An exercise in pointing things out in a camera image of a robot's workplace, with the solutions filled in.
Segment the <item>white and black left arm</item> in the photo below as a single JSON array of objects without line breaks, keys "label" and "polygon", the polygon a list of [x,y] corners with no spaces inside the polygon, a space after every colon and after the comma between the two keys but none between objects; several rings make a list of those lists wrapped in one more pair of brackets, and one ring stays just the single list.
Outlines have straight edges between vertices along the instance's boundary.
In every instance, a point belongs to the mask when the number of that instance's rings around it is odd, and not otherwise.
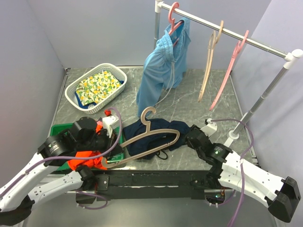
[{"label": "white and black left arm", "polygon": [[93,161],[106,156],[117,147],[120,137],[112,140],[107,128],[99,129],[97,121],[88,117],[48,137],[29,163],[0,189],[0,224],[17,225],[43,202],[68,191],[92,188],[96,178],[87,164],[50,183],[39,183],[69,160]]}]

